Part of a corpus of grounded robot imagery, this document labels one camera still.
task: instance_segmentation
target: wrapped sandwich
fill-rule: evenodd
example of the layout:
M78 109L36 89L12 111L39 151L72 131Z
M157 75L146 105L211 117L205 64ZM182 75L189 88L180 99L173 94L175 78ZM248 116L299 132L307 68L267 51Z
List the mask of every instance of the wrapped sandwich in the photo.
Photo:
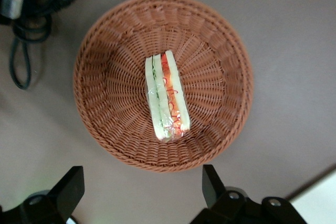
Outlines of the wrapped sandwich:
M148 103L156 137L167 142L190 130L190 118L173 53L146 58Z

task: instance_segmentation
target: white surface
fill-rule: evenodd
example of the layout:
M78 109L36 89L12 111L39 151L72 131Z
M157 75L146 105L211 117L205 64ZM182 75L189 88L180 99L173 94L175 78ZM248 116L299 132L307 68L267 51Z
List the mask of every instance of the white surface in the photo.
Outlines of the white surface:
M21 91L0 26L0 204L8 210L83 165L81 223L189 223L204 208L198 167L156 174L120 163L88 134L72 70L89 27L123 0L77 0L53 16L53 34L30 47L34 85ZM211 163L252 200L284 197L336 160L336 0L199 0L221 13L249 52L255 95L237 140Z
M291 201L309 224L336 221L336 170Z

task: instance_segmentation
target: black clamp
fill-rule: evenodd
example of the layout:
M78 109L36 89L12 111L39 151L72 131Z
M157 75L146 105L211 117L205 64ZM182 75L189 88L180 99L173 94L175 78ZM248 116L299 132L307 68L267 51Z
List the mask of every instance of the black clamp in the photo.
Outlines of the black clamp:
M267 197L261 205L239 188L226 188L212 165L203 166L202 190L208 208L191 224L306 224L292 204Z

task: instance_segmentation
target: basket rim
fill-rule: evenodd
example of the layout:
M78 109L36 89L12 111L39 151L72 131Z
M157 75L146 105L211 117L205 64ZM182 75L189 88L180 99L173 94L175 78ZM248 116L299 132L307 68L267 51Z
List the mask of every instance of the basket rim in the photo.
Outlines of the basket rim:
M81 60L82 56L85 55L85 53L87 52L87 49L91 47L92 43L95 40L95 37L97 37L99 35L98 31L100 30L100 28L102 27L102 25L104 24L104 22L109 19L109 17L113 16L114 14L116 14L118 11L122 10L123 7L127 6L127 5L131 5L135 2L140 2L140 1L148 1L148 0L126 0L120 4L118 4L117 6L111 8L110 10L106 11L88 30L88 32L86 33L78 54L77 54L77 58L76 58L76 63L74 66L74 72L73 72L73 92L75 95L75 102L76 102L76 107L77 110L81 116L81 119L84 123L84 125L86 126L87 130L89 131L90 135L96 139L96 141L103 147L104 145L106 145L106 143L104 142L104 138L100 135L99 130L91 123L90 117L87 115L87 111L86 111L86 107L83 103L83 97L82 97L82 93L80 92L81 90L81 84L82 82L81 80L81 71L80 69L82 69L82 66L84 64L84 62ZM241 100L241 107L239 108L239 120L237 120L233 127L232 127L232 131L226 136L226 139L232 139L234 140L239 133L242 131L243 126L245 124L245 122L247 121L248 115L250 113L250 109L251 109L251 105L252 105L252 101L253 101L253 91L254 91L254 80L253 80L253 70L252 70L252 66L249 60L249 55L247 53L247 50L241 40L241 38L239 37L238 33L236 32L236 30L232 27L232 25L227 22L227 20L221 16L215 9L205 5L202 2L196 1L196 0L178 0L180 2L186 2L186 3L190 3L193 6L196 6L197 8L199 7L200 9L203 10L207 10L206 15L209 16L211 15L212 17L214 17L217 20L217 24L220 26L216 26L216 27L225 27L227 28L227 30L229 30L229 33L224 33L225 36L228 39L233 39L235 38L235 40L237 41L236 45L234 45L235 50L237 52L240 52L240 57L245 58L244 60L244 64L241 63L240 67L242 68L242 72L243 72L243 96L242 96L242 100ZM115 150L115 152L113 153L113 155L119 159L120 161L132 165L132 166L136 166L139 168L143 168L146 170L151 170L154 172L177 172L177 171L181 171L181 170L188 170L191 168L194 168L198 165L202 165L206 162L211 161L212 159L214 159L216 156L218 156L224 149L228 148L231 143L233 141L229 141L227 144L223 145L217 145L216 148L212 149L210 152L206 153L205 155L203 155L202 157L183 163L183 164L178 164L178 165L172 165L172 166L156 166L156 165L152 165L152 164L147 164L144 162L140 162L136 159L130 158L127 155L123 154L123 153L119 153L118 150Z

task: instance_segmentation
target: tabletop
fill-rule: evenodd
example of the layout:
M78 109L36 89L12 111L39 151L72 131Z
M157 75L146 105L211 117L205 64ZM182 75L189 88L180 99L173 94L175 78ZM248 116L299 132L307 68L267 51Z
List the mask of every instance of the tabletop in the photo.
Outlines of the tabletop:
M89 135L72 91L80 43L124 0L76 0L53 15L51 36L29 46L27 91L10 79L14 35L0 26L0 204L9 210L50 189L75 165L85 194L81 223L189 223L206 207L202 168L158 174L128 166ZM198 0L238 32L254 71L243 131L210 163L252 200L286 197L336 161L336 0Z

